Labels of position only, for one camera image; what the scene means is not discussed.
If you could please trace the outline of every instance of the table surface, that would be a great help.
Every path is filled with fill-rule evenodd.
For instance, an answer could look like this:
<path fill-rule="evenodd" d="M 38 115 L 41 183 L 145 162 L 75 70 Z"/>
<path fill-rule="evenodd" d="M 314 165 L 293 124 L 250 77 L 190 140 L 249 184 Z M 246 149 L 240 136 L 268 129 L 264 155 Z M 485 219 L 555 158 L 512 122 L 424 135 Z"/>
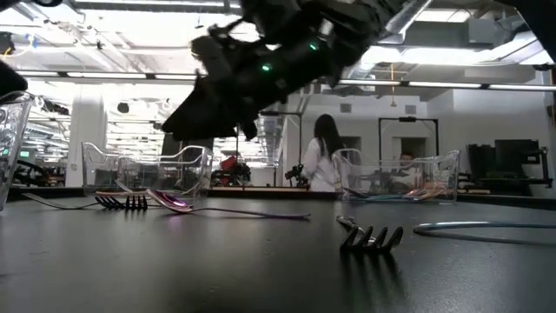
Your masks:
<path fill-rule="evenodd" d="M 551 211 L 472 203 L 208 201 L 312 216 L 299 222 L 9 203 L 0 213 L 0 312 L 554 312 L 554 248 L 411 232 L 418 223 L 446 221 L 556 223 Z M 340 214 L 375 228 L 401 225 L 406 235 L 391 258 L 343 256 Z M 549 230 L 488 234 L 554 237 Z"/>

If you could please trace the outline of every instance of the fork tines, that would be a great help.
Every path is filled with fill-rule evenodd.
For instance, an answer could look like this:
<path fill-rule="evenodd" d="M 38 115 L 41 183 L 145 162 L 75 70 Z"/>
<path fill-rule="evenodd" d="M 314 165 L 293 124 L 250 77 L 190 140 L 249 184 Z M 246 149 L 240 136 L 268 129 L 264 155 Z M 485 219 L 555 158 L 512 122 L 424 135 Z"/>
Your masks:
<path fill-rule="evenodd" d="M 354 243 L 355 238 L 359 229 L 357 227 L 353 227 L 347 234 L 347 237 L 341 244 L 341 250 L 353 250 L 353 251 L 361 251 L 361 252 L 371 252 L 371 253 L 386 253 L 392 250 L 394 247 L 398 246 L 401 243 L 401 238 L 403 237 L 403 228 L 398 227 L 390 240 L 386 243 L 386 236 L 388 233 L 388 227 L 382 229 L 381 233 L 373 240 L 373 226 L 367 228 L 363 236 L 359 241 Z"/>
<path fill-rule="evenodd" d="M 127 196 L 125 203 L 121 203 L 113 196 L 95 196 L 98 204 L 106 210 L 147 210 L 147 198 L 145 196 Z"/>

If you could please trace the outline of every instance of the long black hair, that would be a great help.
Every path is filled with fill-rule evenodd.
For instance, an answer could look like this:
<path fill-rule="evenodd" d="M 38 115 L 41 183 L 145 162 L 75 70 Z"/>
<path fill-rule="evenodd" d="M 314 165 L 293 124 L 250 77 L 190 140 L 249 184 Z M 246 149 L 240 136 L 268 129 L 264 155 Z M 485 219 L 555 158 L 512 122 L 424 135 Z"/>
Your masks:
<path fill-rule="evenodd" d="M 321 146 L 321 156 L 325 155 L 325 146 L 330 158 L 332 158 L 334 152 L 344 148 L 336 122 L 329 114 L 323 114 L 316 119 L 314 123 L 314 137 L 318 139 Z"/>

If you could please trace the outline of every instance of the glass beaker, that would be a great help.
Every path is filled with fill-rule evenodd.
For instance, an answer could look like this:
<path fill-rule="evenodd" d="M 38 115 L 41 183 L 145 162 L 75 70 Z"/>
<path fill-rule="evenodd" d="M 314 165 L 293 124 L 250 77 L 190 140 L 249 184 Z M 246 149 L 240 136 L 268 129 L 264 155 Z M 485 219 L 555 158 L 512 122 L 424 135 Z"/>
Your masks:
<path fill-rule="evenodd" d="M 37 100 L 33 95 L 21 91 L 0 97 L 0 211 L 8 199 L 23 133 L 35 101 Z"/>

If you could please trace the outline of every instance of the woman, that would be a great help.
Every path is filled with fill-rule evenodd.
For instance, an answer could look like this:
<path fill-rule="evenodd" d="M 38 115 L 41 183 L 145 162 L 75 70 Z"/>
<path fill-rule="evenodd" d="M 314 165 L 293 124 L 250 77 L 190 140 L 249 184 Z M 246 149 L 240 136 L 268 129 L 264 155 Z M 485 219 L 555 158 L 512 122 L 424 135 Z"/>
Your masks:
<path fill-rule="evenodd" d="M 303 157 L 301 173 L 309 180 L 312 191 L 334 192 L 332 154 L 343 148 L 334 119 L 328 114 L 317 118 L 314 123 L 314 138 Z"/>

